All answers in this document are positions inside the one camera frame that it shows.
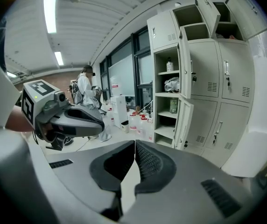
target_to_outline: ceiling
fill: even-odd
[[[44,71],[82,67],[111,30],[145,1],[56,0],[57,33],[48,34],[43,0],[17,0],[6,15],[8,71],[22,72],[27,77]],[[58,66],[56,51],[61,51],[64,66]]]

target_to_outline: person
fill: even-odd
[[[78,92],[75,95],[75,104],[80,104],[87,107],[91,113],[102,120],[101,113],[99,112],[99,102],[95,98],[96,91],[92,90],[92,77],[93,69],[90,65],[85,65],[81,74],[77,78]],[[99,135],[100,142],[109,140],[112,136],[104,130]]]

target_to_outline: fluorescent light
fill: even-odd
[[[43,0],[43,8],[48,33],[56,33],[56,0]]]
[[[15,77],[16,77],[15,74],[12,74],[12,73],[10,73],[10,72],[8,72],[8,71],[7,71],[7,75],[8,75],[9,77],[12,77],[12,78],[15,78]]]
[[[64,65],[63,60],[62,60],[61,52],[60,51],[55,52],[55,56],[56,56],[56,59],[58,61],[58,64],[59,65]]]

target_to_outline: ventilation slot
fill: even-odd
[[[226,143],[225,148],[226,149],[231,149],[232,145],[233,145],[232,143]]]
[[[207,87],[208,91],[216,92],[217,88],[218,88],[218,84],[217,83],[208,82],[208,87]]]
[[[242,87],[242,96],[249,97],[250,96],[250,88]]]
[[[201,185],[224,217],[231,216],[241,208],[241,206],[215,180],[203,181],[201,182]]]
[[[168,35],[168,40],[169,40],[169,41],[171,41],[171,40],[176,40],[175,33],[173,33],[173,34],[169,34],[169,35]]]
[[[203,137],[203,136],[198,136],[197,139],[196,139],[196,141],[197,141],[197,142],[200,142],[200,143],[203,143],[203,142],[204,142],[204,139],[205,139],[205,137]]]
[[[71,161],[70,159],[66,159],[66,160],[59,161],[59,162],[51,162],[49,163],[49,165],[51,168],[59,168],[59,167],[63,167],[71,163],[73,163],[73,161]]]

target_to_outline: whiteboard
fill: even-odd
[[[134,70],[131,54],[109,67],[109,76],[110,79],[113,76],[117,78],[123,96],[134,97]]]

